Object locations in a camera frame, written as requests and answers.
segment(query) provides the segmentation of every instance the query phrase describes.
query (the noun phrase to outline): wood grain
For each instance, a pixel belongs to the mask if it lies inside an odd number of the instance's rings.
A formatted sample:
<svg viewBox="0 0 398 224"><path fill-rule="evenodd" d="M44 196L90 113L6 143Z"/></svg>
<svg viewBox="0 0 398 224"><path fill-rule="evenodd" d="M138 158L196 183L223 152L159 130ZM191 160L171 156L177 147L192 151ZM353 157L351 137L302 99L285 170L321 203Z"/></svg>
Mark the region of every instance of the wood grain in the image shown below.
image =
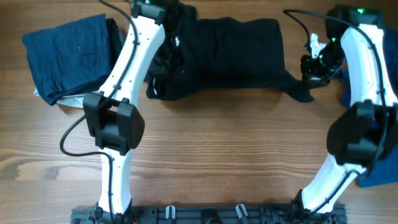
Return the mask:
<svg viewBox="0 0 398 224"><path fill-rule="evenodd" d="M129 11L129 3L114 0ZM286 8L326 12L337 1L184 1L201 18L260 17L280 21L287 70L300 78L305 34L283 15ZM393 13L374 1L344 1ZM48 106L34 97L23 34L106 13L123 28L117 13L93 1L15 1L0 4L0 223L68 223L70 210L97 202L99 157L71 158L58 142L82 110ZM321 19L302 16L325 39ZM297 103L277 90L207 90L176 102L148 100L144 86L139 110L146 132L134 153L134 205L231 205L289 202L326 158L326 134L344 112L339 83L313 90L317 99ZM67 140L70 151L96 150L86 124ZM397 184L371 189L352 185L340 198L350 223L397 223Z"/></svg>

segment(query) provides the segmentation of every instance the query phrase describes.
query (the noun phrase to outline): garment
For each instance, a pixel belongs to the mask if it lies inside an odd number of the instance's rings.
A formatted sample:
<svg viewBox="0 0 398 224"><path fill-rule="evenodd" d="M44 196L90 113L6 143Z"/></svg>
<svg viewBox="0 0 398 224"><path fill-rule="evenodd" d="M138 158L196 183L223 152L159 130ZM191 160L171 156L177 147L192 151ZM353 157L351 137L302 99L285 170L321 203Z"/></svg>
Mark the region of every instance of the garment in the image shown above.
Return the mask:
<svg viewBox="0 0 398 224"><path fill-rule="evenodd" d="M109 33L109 49L111 53L111 67L113 68L118 60L120 52L122 51L122 47L124 45L124 37L121 31L119 30L118 25L115 20L110 18L106 19L106 27L108 28ZM71 106L76 108L83 108L83 99L85 97L85 93L90 91L92 93L97 93L98 89L103 83L96 83L88 88L81 89L73 95L62 96L57 100L57 104ZM35 96L40 96L37 88L34 91Z"/></svg>
<svg viewBox="0 0 398 224"><path fill-rule="evenodd" d="M181 4L180 10L171 36L177 63L167 73L153 73L152 63L146 77L148 98L177 100L205 88L278 88L297 101L313 100L304 83L285 69L277 20L197 20L194 7Z"/></svg>
<svg viewBox="0 0 398 224"><path fill-rule="evenodd" d="M23 35L32 78L49 105L97 90L111 73L105 14Z"/></svg>

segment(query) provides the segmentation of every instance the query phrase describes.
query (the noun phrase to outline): black cable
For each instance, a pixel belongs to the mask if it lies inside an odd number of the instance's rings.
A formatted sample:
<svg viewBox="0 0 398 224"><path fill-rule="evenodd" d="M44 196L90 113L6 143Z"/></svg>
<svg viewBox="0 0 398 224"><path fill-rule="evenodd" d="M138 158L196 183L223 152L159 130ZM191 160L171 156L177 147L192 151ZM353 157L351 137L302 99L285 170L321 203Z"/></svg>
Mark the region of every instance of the black cable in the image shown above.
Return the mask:
<svg viewBox="0 0 398 224"><path fill-rule="evenodd" d="M119 90L119 87L121 86L121 83L124 79L124 77L127 74L127 71L129 70L129 67L131 65L131 62L136 54L137 51L137 45L139 43L138 41L138 31L137 31L137 27L136 25L133 23L132 19L130 18L130 16L128 16L124 11L120 10L119 8L117 8L116 6L113 6L105 1L99 0L100 3L104 4L105 6L108 6L118 12L120 12L130 23L130 25L132 26L132 29L134 31L134 42L133 42L133 48L132 48L132 52L130 55L129 60L127 61L126 67L124 68L120 79L118 80L117 84L115 84L113 91L111 92L111 94L109 94L109 96L98 106L98 110L101 110L102 108L104 108L104 106L106 106L111 100L112 97L116 94L116 92ZM109 160L109 184L108 184L108 198L109 198L109 213L111 215L111 222L114 223L114 218L113 218L113 209L112 209L112 171L113 171L113 167L112 167L112 162L113 159L110 155L108 155L105 152L86 152L86 153L81 153L81 154L76 154L76 153L71 153L65 150L64 148L64 143L65 140L67 138L67 136L70 134L70 132L76 127L78 126L82 121L84 121L87 117L91 116L93 113L90 114L84 114L81 118L79 118L77 121L75 121L63 134L61 140L60 140L60 149L61 152L63 152L65 155L67 156L72 156L72 157L83 157L83 156L92 156L92 155L104 155L108 158Z"/></svg>
<svg viewBox="0 0 398 224"><path fill-rule="evenodd" d="M296 13L301 13L301 14L307 14L307 15L313 15L313 16L318 16L318 17L323 17L325 19L330 19L333 21L337 21L343 24L346 24L347 26L352 27L354 30L358 31L368 42L368 44L370 45L373 54L374 54L374 58L376 60L377 63L377 70L379 73L379 84L380 84L380 97L381 97L381 103L382 103L382 113L383 113L383 118L382 118L382 133L381 133L381 137L380 137L380 141L379 141L379 145L377 146L376 149L376 155L371 163L371 165L369 166L369 172L368 175L370 174L371 170L373 169L375 163L379 160L381 154L383 153L383 144L384 141L386 140L386 135L387 135L387 106L386 106L386 98L385 98L385 89L384 89L384 80L383 80L383 74L382 74L382 67L381 67L381 61L380 61L380 57L379 54L377 52L376 46L372 43L372 40L369 38L368 35L365 34L365 32L363 32L360 28L356 27L355 25L346 22L344 20L332 17L332 16L328 16L328 15L324 15L321 13L317 13L317 12L311 12L311 11L303 11L303 10L296 10L296 9L286 9L284 10L284 13L286 15L289 16L289 12L296 12ZM300 25L302 24L300 21L298 21L298 19L293 18L295 21L297 21ZM341 188L341 186L343 186L344 182L347 180L347 178L349 177L349 175L352 172L356 172L355 170L351 170L347 173L347 175L344 177L344 179L341 181L341 183L339 184L339 186L337 186L337 188L335 189L335 191L329 196L329 198L327 198L325 200L325 202L323 202L320 206L318 206L314 211L312 211L307 218L311 217L313 214L317 213L320 209L322 209L335 195L336 193L339 191L339 189Z"/></svg>
<svg viewBox="0 0 398 224"><path fill-rule="evenodd" d="M296 17L291 15L289 13L289 10L283 10L283 12L284 12L284 14L286 14L286 16L289 16L290 18L294 19L294 21L298 22L303 27L305 33L307 34L307 43L305 44L305 47L309 47L309 44L310 44L310 33L309 33L307 27L299 19L297 19Z"/></svg>

